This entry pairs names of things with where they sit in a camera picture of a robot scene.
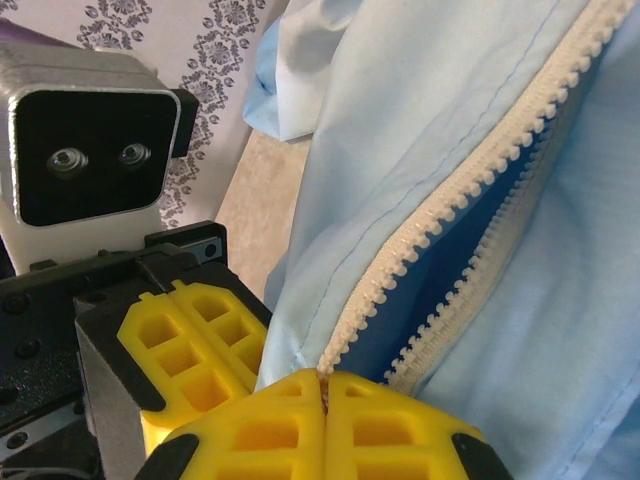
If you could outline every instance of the zipper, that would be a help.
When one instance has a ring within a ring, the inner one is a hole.
[[[387,239],[342,310],[317,365],[320,378],[334,371],[340,357],[349,351],[349,344],[358,340],[358,331],[375,321],[376,305],[383,304],[387,292],[397,287],[400,277],[407,273],[406,264],[418,260],[417,249],[424,250],[437,241],[442,225],[456,219],[454,209],[467,207],[467,199],[478,197],[484,185],[491,185],[509,162],[520,158],[522,148],[531,146],[534,134],[540,134],[520,180],[489,223],[463,279],[455,282],[446,295],[447,304],[438,305],[436,313],[425,319],[426,324],[400,351],[385,378],[391,388],[409,394],[433,368],[499,281],[535,211],[562,147],[559,140],[571,126],[571,112],[581,103],[565,105],[569,90],[589,70],[592,59],[600,56],[636,1],[589,2],[503,119]]]

